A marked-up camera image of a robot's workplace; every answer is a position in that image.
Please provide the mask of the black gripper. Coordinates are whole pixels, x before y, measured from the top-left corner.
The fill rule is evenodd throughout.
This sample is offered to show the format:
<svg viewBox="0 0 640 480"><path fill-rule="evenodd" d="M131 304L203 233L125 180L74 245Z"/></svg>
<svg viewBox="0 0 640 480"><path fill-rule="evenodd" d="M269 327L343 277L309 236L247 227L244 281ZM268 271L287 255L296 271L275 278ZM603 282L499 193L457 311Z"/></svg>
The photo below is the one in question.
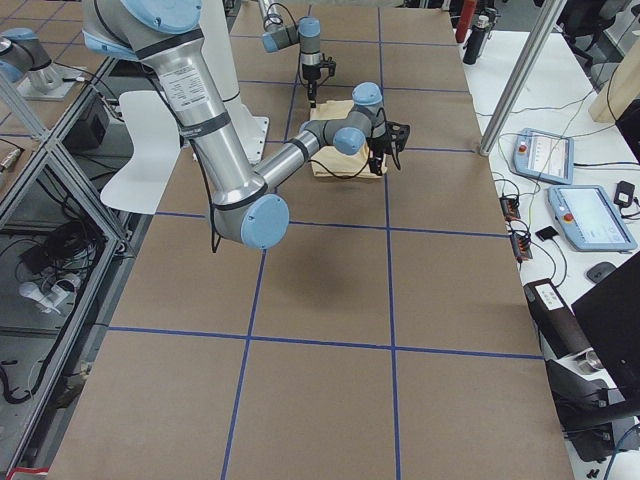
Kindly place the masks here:
<svg viewBox="0 0 640 480"><path fill-rule="evenodd" d="M302 64L302 78L308 83L306 85L306 94L311 108L317 106L317 83L321 78L321 67L319 64L307 65Z"/></svg>
<svg viewBox="0 0 640 480"><path fill-rule="evenodd" d="M384 156L387 154L389 145L389 134L385 132L377 137L370 138L369 170L371 173L382 173L384 167Z"/></svg>

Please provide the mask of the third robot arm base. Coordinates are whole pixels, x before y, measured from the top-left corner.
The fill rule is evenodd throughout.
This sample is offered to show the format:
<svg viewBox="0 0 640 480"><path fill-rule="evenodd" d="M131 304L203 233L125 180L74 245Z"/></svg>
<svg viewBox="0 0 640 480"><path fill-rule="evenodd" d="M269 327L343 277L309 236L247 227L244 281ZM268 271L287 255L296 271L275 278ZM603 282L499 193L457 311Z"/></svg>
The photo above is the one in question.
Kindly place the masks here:
<svg viewBox="0 0 640 480"><path fill-rule="evenodd" d="M62 101L75 76L66 81L65 67L56 66L29 28L12 28L1 33L1 74L17 85L26 100Z"/></svg>

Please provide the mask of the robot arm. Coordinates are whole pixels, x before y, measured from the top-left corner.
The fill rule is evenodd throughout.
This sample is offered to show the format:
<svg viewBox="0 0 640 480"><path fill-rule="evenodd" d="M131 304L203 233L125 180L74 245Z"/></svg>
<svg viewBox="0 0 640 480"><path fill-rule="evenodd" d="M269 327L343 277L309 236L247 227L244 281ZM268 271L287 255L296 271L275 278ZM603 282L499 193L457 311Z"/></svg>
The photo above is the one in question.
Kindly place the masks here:
<svg viewBox="0 0 640 480"><path fill-rule="evenodd" d="M262 44L267 53L275 53L288 47L299 47L298 64L301 83L305 86L310 107L316 107L317 89L326 58L321 53L321 28L317 18L301 17L287 24L279 8L288 8L277 1L258 1L263 22Z"/></svg>
<svg viewBox="0 0 640 480"><path fill-rule="evenodd" d="M273 190L327 146L346 155L363 146L380 161L395 156L393 126L379 87L361 83L343 119L310 120L271 157L251 165L202 49L201 1L85 1L88 49L151 68L180 134L196 153L208 188L214 233L254 249L269 249L289 225L286 201Z"/></svg>

